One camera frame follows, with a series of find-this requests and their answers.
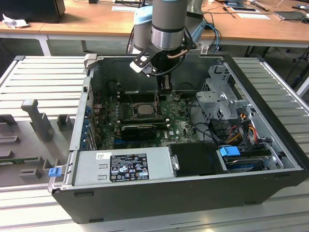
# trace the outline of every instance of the computer case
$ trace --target computer case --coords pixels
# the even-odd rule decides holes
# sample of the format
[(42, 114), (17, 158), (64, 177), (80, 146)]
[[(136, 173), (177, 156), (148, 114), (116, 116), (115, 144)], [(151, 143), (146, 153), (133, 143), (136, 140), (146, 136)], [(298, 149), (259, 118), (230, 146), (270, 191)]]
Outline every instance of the computer case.
[(1, 19), (4, 14), (27, 22), (58, 23), (65, 12), (65, 6), (63, 0), (1, 0), (0, 12)]

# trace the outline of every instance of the warning label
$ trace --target warning label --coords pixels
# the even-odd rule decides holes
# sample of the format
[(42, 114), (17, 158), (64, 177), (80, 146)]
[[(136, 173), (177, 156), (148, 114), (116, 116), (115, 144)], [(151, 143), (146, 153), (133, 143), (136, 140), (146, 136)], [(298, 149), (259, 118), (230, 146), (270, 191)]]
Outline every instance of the warning label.
[(110, 181), (148, 180), (146, 154), (111, 156)]

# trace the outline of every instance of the desk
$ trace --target desk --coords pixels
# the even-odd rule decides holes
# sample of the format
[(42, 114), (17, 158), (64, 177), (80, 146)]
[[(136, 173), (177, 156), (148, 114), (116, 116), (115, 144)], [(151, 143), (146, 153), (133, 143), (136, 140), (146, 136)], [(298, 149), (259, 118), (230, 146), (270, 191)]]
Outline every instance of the desk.
[[(276, 1), (260, 0), (259, 2), (276, 6)], [(292, 11), (292, 6), (298, 3), (297, 1), (285, 1), (291, 6), (286, 6), (283, 3), (277, 8), (268, 8), (273, 11)], [(218, 7), (220, 4), (214, 2), (205, 4), (203, 11)], [(224, 13), (222, 8), (210, 10), (210, 12)], [(230, 14), (213, 14), (216, 28), (221, 32), (221, 44), (232, 45), (250, 45), (250, 46), (282, 46), (282, 47), (308, 47), (309, 45), (309, 26), (301, 22), (281, 21), (274, 14), (267, 14), (270, 20), (263, 19), (246, 19), (240, 18), (237, 14), (233, 14), (234, 19)], [(211, 22), (210, 14), (205, 14), (206, 19)], [(204, 32), (202, 40), (206, 40), (212, 31)]]
[[(2, 38), (37, 39), (45, 56), (50, 56), (49, 40), (80, 40), (86, 50), (86, 40), (94, 41), (127, 41), (133, 27), (133, 12), (113, 12), (112, 3), (64, 0), (65, 15), (58, 24), (31, 23), (29, 28), (8, 29), (0, 25)], [(279, 0), (260, 0), (265, 5), (276, 5)], [(291, 11), (291, 5), (297, 1), (284, 1), (279, 7), (271, 8), (278, 11)], [(221, 6), (222, 3), (205, 3), (203, 10)], [(211, 12), (224, 13), (217, 8)], [(309, 27), (301, 22), (280, 21), (275, 15), (268, 15), (270, 20), (244, 19), (234, 14), (213, 14), (216, 28), (222, 34), (221, 44), (307, 47), (309, 45)], [(202, 34), (201, 42), (210, 44), (214, 38), (211, 30)]]

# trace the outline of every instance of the paper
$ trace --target paper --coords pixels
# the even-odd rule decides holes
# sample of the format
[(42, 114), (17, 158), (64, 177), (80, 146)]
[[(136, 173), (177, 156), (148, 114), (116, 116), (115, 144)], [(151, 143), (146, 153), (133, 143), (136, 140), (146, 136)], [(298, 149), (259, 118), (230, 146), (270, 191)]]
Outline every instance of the paper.
[(250, 12), (250, 13), (260, 13), (260, 11), (258, 11), (257, 9), (255, 9), (255, 11), (244, 11), (244, 10), (238, 10), (237, 8), (233, 8), (233, 7), (230, 7), (229, 9), (231, 9), (232, 11), (235, 11), (235, 12)]
[(265, 14), (245, 14), (245, 13), (237, 13), (241, 18), (254, 18), (254, 19), (270, 19)]
[(10, 27), (10, 28), (20, 28), (20, 27), (26, 27), (29, 26), (29, 24), (27, 24), (27, 22), (24, 19), (11, 19), (7, 16), (3, 15), (3, 20), (2, 23), (4, 23), (6, 26)]
[(112, 11), (135, 12), (138, 8), (127, 6), (113, 6)]

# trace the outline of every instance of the table leg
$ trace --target table leg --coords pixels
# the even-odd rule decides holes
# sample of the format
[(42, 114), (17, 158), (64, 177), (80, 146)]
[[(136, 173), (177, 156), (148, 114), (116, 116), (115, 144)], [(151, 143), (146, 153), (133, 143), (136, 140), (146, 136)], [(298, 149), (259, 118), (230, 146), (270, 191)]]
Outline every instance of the table leg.
[(88, 49), (87, 49), (87, 44), (86, 44), (86, 41), (85, 40), (81, 40), (82, 42), (82, 48), (83, 48), (83, 52), (87, 52)]
[(37, 40), (39, 40), (40, 42), (41, 49), (43, 51), (44, 56), (51, 56), (47, 35), (38, 35)]
[(305, 80), (305, 82), (299, 87), (298, 91), (296, 92), (299, 97), (302, 97), (307, 90), (309, 89), (309, 77)]
[(263, 50), (263, 53), (262, 53), (262, 57), (264, 58), (268, 52), (268, 50), (270, 49), (270, 47), (266, 47), (264, 50)]
[(244, 57), (250, 57), (250, 55), (254, 52), (255, 46), (248, 46)]

